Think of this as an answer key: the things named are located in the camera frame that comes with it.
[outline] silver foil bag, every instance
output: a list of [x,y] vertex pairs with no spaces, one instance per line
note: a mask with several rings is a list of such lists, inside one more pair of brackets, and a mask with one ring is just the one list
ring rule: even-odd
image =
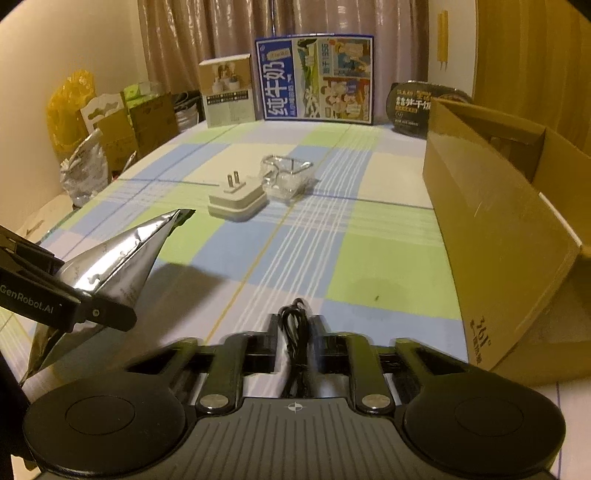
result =
[[[167,237],[193,210],[179,209],[152,218],[67,261],[54,275],[67,285],[134,307]],[[105,328],[87,319],[71,333],[39,323],[27,373],[22,381]]]

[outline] cardboard box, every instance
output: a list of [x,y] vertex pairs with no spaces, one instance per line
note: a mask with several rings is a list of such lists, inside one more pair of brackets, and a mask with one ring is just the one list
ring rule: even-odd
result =
[[170,93],[148,100],[129,110],[138,143],[138,155],[151,151],[178,135],[177,119]]
[[591,375],[591,158],[533,122],[436,100],[423,177],[470,362],[524,384]]
[[100,144],[111,173],[121,172],[131,154],[138,149],[134,129],[127,118],[127,110],[117,110],[99,120],[96,126],[103,132]]
[[203,60],[199,84],[209,128],[256,120],[249,53]]

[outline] beige curtain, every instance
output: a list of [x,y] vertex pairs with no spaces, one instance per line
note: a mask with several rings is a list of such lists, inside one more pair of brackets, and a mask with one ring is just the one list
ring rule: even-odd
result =
[[138,0],[138,4],[148,76],[172,92],[199,88],[197,66],[202,60],[254,54],[256,38],[292,33],[375,35],[377,120],[385,118],[392,82],[427,78],[427,0]]

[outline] cartoon illustration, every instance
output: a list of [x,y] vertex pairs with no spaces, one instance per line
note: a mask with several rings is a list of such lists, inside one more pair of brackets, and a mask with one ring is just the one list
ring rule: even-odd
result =
[[369,78],[371,76],[371,50],[363,38],[337,38],[329,40],[333,47],[333,74],[335,76]]
[[304,104],[306,106],[305,117],[320,118],[318,99],[314,96],[311,87],[308,87],[304,92]]
[[369,81],[324,77],[320,88],[325,117],[340,120],[369,119]]
[[302,91],[304,92],[304,117],[318,118],[319,85],[318,85],[318,51],[315,38],[297,41],[298,58],[302,71]]

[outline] checkered tablecloth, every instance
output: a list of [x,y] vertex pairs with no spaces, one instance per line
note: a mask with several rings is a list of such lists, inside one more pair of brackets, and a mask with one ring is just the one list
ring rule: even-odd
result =
[[[344,124],[201,124],[179,135],[43,243],[67,260],[161,213],[195,209],[165,243],[136,306],[137,325],[104,330],[27,381],[25,392],[33,400],[179,338],[219,343],[232,332],[263,330],[267,314],[298,296],[332,331],[363,333],[377,345],[414,338],[466,359],[452,274],[421,175],[424,152],[424,141],[387,127]],[[269,154],[314,162],[313,192],[292,206],[271,202],[244,223],[209,216],[216,185],[234,170],[256,176]],[[0,310],[0,327],[0,349],[20,378],[35,323]],[[280,375],[256,375],[245,392],[275,396],[280,384]],[[591,400],[590,390],[585,382],[542,389],[567,422],[578,403]],[[569,423],[554,465],[562,478],[582,478],[571,474],[591,466],[572,445],[573,431],[582,429],[591,431],[591,420]]]

